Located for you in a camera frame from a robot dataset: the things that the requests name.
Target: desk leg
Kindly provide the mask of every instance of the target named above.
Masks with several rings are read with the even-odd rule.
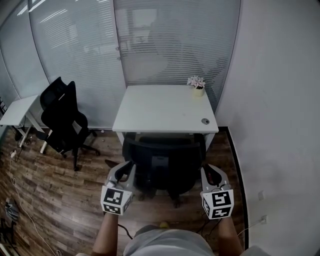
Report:
[[[116,132],[116,135],[118,135],[118,138],[119,138],[119,141],[121,143],[121,145],[124,144],[124,141],[125,141],[125,135],[123,132],[120,132],[120,131],[117,131]]]
[[[28,130],[26,130],[26,133],[24,134],[24,136],[23,136],[23,138],[22,138],[22,140],[21,140],[21,143],[20,143],[20,145],[19,145],[20,148],[21,148],[22,145],[25,143],[25,140],[26,140],[26,138],[27,138],[27,136],[28,136],[28,133],[29,133],[30,129],[31,129],[31,126],[28,128]]]
[[[17,130],[22,134],[23,137],[27,136],[21,128],[17,128]]]
[[[36,128],[37,131],[44,133],[44,130],[42,130],[40,125],[37,123],[36,119],[33,117],[33,115],[29,111],[25,113],[25,116],[30,120],[31,124],[34,126],[34,128]]]
[[[212,140],[214,139],[215,133],[209,133],[205,136],[205,150],[208,151]]]
[[[52,134],[52,130],[49,131],[48,137],[49,137],[51,134]],[[48,144],[48,143],[47,143],[46,141],[43,143],[42,148],[41,148],[41,150],[40,150],[40,153],[41,153],[41,154],[44,153],[47,144]]]

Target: cable on floor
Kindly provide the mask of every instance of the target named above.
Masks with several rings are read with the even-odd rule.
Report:
[[[53,255],[54,255],[54,256],[62,256],[62,253],[61,253],[60,250],[56,250],[56,254],[54,253],[54,251],[52,250],[52,248],[50,247],[50,245],[49,245],[49,244],[46,242],[46,240],[39,234],[39,231],[38,231],[38,229],[37,229],[37,227],[36,227],[36,224],[35,224],[34,220],[30,217],[30,215],[26,212],[26,210],[25,210],[24,207],[22,206],[21,197],[20,197],[20,194],[19,194],[18,189],[17,189],[17,187],[16,187],[16,182],[17,182],[17,180],[16,180],[16,178],[13,178],[13,179],[11,178],[11,161],[12,161],[12,159],[10,158],[9,177],[10,177],[10,180],[11,180],[12,185],[13,185],[14,188],[15,188],[16,193],[18,194],[21,209],[25,212],[25,214],[26,214],[26,215],[29,217],[29,219],[32,221],[35,231],[37,232],[37,234],[39,235],[39,237],[44,241],[44,243],[49,247],[49,249],[51,250],[51,252],[53,253]]]
[[[255,223],[251,224],[250,226],[248,226],[247,228],[245,228],[244,230],[242,230],[242,231],[238,234],[238,236],[239,236],[242,232],[250,229],[251,227],[253,227],[253,226],[255,226],[255,225],[259,224],[259,223],[261,223],[261,220],[256,221]]]
[[[122,225],[120,225],[120,224],[118,224],[118,226],[121,227],[121,228],[123,228],[123,229],[125,230],[127,236],[128,236],[131,240],[133,239],[132,236],[129,234],[128,229],[127,229],[125,226],[122,226]]]
[[[197,234],[201,231],[201,236],[202,236],[202,231],[204,230],[205,226],[209,223],[207,219],[204,220],[204,224],[199,228],[199,230],[196,232]]]
[[[21,154],[21,152],[22,152],[23,149],[24,149],[24,145],[21,145],[21,149],[20,149],[20,152],[18,153],[17,159],[16,159],[16,156],[14,156],[14,162],[15,162],[15,163],[18,162],[19,157],[20,157],[20,154]]]
[[[209,234],[206,234],[206,235],[204,236],[206,242],[208,242],[208,241],[207,241],[207,237],[209,237],[209,236],[211,235],[212,231],[214,231],[214,229],[216,228],[216,226],[218,226],[218,224],[220,223],[221,220],[222,220],[222,218],[219,219],[219,221],[214,225],[214,227],[211,229],[210,233],[209,233]]]

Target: person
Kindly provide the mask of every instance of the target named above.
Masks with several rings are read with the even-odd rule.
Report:
[[[118,215],[106,213],[92,248],[91,256],[116,256]],[[243,250],[231,217],[218,224],[219,256],[268,256],[257,246]],[[123,256],[214,256],[210,246],[197,233],[147,225],[135,234]]]

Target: gray shirt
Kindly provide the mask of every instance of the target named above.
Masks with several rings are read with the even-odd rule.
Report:
[[[131,240],[123,256],[214,256],[214,253],[197,233],[178,229],[155,229]],[[269,255],[253,246],[241,256]]]

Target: human arm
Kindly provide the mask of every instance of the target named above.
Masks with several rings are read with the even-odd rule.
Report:
[[[116,256],[118,245],[118,215],[106,213],[95,239],[91,256]]]
[[[241,246],[232,218],[222,218],[218,228],[219,256],[241,255],[244,250]]]

